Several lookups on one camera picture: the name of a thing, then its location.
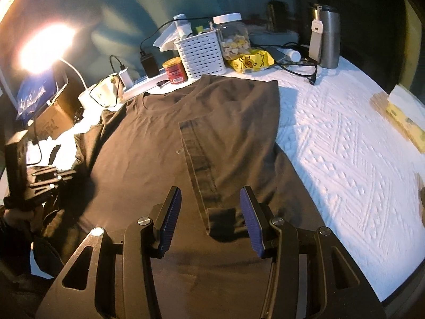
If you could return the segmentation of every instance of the white tablecloth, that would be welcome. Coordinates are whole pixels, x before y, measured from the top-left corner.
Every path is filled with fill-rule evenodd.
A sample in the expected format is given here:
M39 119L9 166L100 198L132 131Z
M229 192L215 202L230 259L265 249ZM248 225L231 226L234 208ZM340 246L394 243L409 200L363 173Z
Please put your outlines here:
M290 158L325 223L336 233L382 301L425 257L417 173L425 179L425 158L371 107L382 89L341 58L335 70L320 68L315 86L281 69L241 75L277 80L280 121L277 142ZM151 93L176 89L165 85ZM89 130L99 112L85 118L57 141L41 141L47 164L61 144L55 165L74 162L74 133ZM31 162L38 160L35 147Z

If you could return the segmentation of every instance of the blue gripper pad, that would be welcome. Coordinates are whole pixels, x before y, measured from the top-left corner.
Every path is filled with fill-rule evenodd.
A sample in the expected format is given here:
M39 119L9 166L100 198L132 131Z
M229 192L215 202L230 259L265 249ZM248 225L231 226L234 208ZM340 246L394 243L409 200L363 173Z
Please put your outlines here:
M181 208L181 191L175 187L176 190L172 198L167 197L167 200L171 200L167 214L164 218L164 222L160 229L160 238L158 250L161 255L169 250L171 240L173 239L174 230L176 229L177 219L179 217Z
M263 258L266 251L264 235L269 224L250 186L241 189L240 204L252 249L260 258Z

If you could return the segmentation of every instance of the red can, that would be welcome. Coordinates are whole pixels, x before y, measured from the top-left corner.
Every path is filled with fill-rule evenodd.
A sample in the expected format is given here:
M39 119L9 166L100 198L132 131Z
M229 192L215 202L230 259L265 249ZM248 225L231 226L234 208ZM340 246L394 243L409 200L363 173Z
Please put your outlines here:
M167 72L168 79L173 85L180 84L188 79L188 75L184 70L181 58L179 57L175 57L171 60L165 61L162 64L162 67L164 67L165 71Z

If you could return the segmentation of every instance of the thermos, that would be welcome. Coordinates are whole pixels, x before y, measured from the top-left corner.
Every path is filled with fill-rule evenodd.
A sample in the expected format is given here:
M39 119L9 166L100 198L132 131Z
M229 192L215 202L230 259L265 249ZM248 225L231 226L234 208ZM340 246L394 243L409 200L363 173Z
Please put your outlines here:
M310 54L323 68L336 68L341 47L341 21L335 8L314 4L312 7Z

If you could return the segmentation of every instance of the perforated basket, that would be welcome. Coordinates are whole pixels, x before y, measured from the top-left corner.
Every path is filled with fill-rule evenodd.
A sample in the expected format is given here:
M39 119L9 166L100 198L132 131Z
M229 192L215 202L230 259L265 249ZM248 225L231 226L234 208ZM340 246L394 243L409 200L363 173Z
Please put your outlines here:
M216 30L177 41L176 46L189 79L226 72Z

